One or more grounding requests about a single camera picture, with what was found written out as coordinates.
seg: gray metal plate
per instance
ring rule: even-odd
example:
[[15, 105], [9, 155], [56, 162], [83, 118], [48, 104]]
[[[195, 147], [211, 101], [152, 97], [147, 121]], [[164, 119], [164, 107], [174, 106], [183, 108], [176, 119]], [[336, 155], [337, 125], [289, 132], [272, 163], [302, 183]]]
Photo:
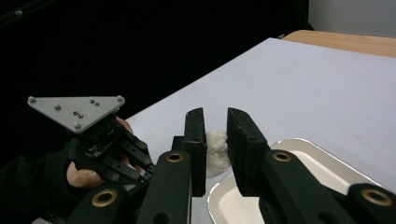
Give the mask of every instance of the gray metal plate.
[[33, 97], [28, 105], [73, 133], [83, 133], [125, 104], [121, 96]]

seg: white wall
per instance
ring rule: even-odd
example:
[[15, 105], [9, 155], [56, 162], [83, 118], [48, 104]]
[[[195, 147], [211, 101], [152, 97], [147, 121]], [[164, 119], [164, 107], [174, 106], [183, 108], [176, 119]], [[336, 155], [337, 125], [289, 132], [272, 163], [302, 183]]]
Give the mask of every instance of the white wall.
[[318, 31], [396, 37], [396, 0], [310, 0]]

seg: metal tray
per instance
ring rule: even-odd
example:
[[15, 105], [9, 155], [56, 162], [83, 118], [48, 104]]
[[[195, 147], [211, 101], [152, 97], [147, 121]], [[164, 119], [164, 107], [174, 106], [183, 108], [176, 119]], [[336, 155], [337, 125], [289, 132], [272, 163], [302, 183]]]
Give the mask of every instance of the metal tray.
[[[301, 138], [283, 139], [271, 146], [295, 154], [324, 186], [347, 194], [354, 183], [376, 184], [320, 147]], [[216, 224], [264, 223], [259, 198], [242, 197], [233, 174], [217, 183], [207, 197], [207, 209]]]

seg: human hand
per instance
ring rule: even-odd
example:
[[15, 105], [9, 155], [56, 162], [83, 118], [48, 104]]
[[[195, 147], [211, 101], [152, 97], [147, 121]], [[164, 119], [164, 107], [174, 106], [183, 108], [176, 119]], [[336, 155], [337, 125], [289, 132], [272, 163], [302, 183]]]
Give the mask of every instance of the human hand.
[[[120, 124], [122, 124], [129, 132], [134, 133], [131, 128], [131, 125], [124, 119], [120, 119], [117, 117], [117, 120]], [[129, 164], [129, 161], [126, 157], [120, 156], [120, 162], [124, 164]], [[84, 189], [93, 189], [103, 183], [103, 180], [99, 174], [97, 174], [93, 170], [88, 169], [80, 169], [76, 168], [76, 164], [72, 161], [70, 162], [67, 171], [66, 171], [67, 181], [70, 186], [75, 188], [84, 188]]]

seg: table surface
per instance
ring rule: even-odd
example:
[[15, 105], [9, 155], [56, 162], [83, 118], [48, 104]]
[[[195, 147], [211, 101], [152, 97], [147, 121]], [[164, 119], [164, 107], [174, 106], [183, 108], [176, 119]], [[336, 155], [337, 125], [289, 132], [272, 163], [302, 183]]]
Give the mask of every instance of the table surface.
[[[343, 46], [348, 35], [303, 33], [269, 38], [128, 118], [153, 161], [184, 134], [189, 111], [204, 109], [207, 131], [226, 130], [233, 107], [249, 113], [268, 144], [306, 139], [396, 191], [396, 59], [306, 45], [341, 38], [334, 43]], [[211, 223], [207, 195], [231, 172], [208, 178], [206, 195], [192, 198], [191, 224]]]
[[300, 30], [286, 35], [283, 39], [396, 58], [396, 38], [392, 37]]

